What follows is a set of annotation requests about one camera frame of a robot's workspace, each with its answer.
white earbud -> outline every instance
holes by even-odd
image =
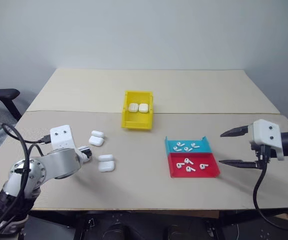
[[[189,172],[191,172],[191,171],[194,171],[194,172],[195,172],[196,170],[195,170],[195,169],[193,169],[193,168],[192,168],[192,167],[190,167],[190,166],[187,166],[187,167],[186,167],[186,171],[187,171],[187,172],[188,172],[188,171],[189,171]]]
[[[178,169],[181,169],[181,168],[182,168],[182,165],[185,165],[185,164],[184,164],[184,163],[181,163],[181,162],[176,163],[176,167],[177,167]]]
[[[208,164],[203,164],[203,163],[199,165],[200,169],[205,169],[207,166],[209,166],[209,165]]]
[[[186,151],[186,152],[190,152],[191,150],[192,150],[192,148],[188,148],[187,146],[186,147],[184,147],[184,150]]]
[[[193,142],[192,144],[190,144],[193,148],[198,149],[200,148],[200,146],[196,146],[196,144]]]
[[[184,146],[185,144],[184,144],[184,143],[181,143],[181,142],[179,141],[179,142],[176,143],[176,145],[179,146],[179,147],[182,147],[182,146]]]
[[[182,149],[178,149],[177,146],[174,146],[174,147],[173,147],[173,150],[175,150],[176,152],[180,152],[180,151],[182,151]]]
[[[191,165],[194,165],[194,163],[193,163],[192,161],[190,161],[189,158],[185,158],[184,162],[185,162],[186,164],[189,163],[189,164],[191,164]]]

yellow plastic container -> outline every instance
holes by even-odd
[[[129,112],[130,103],[148,104],[147,113]],[[153,125],[153,93],[151,91],[126,91],[122,112],[122,128],[152,129]]]

white wall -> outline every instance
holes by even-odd
[[[0,0],[0,88],[57,67],[245,69],[288,117],[288,0]]]

red tray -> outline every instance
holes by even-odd
[[[181,168],[177,168],[177,163],[184,163],[184,159],[189,158],[194,164],[186,163]],[[170,176],[172,178],[215,178],[220,174],[216,160],[212,153],[178,153],[171,152],[168,155]],[[200,169],[200,164],[208,164],[205,169]],[[190,166],[196,171],[186,171],[186,166]]]

beige table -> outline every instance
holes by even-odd
[[[36,101],[40,101],[40,96],[50,94],[47,88],[46,85]],[[253,95],[260,96],[262,93],[255,90]],[[180,97],[184,102],[198,98],[184,94]],[[242,101],[244,99],[240,96],[236,105]],[[263,98],[264,106],[271,104],[267,101]],[[107,139],[103,146],[91,147],[94,158],[101,154],[113,154],[116,157],[116,169],[113,172],[100,173],[94,159],[73,176],[62,180],[53,179],[44,184],[34,205],[35,209],[44,210],[253,209],[252,190],[260,175],[259,170],[234,168],[219,163],[221,174],[217,178],[171,178],[164,138],[195,140],[207,136],[217,161],[253,161],[256,159],[255,153],[250,150],[246,136],[220,138],[219,135],[260,118],[275,122],[282,131],[288,131],[288,120],[274,114],[274,107],[261,109],[264,113],[260,114],[156,113],[151,131],[121,128],[120,113],[35,110],[26,112],[16,126],[25,139],[38,139],[48,134],[52,127],[69,124],[76,145],[80,146],[87,144],[90,132],[97,129],[105,132]],[[43,145],[42,149],[46,153],[50,151],[50,146]],[[22,157],[19,143],[7,138],[0,148],[0,189],[7,180],[10,166]],[[259,192],[259,205],[262,208],[288,207],[288,160],[274,159],[269,164]]]

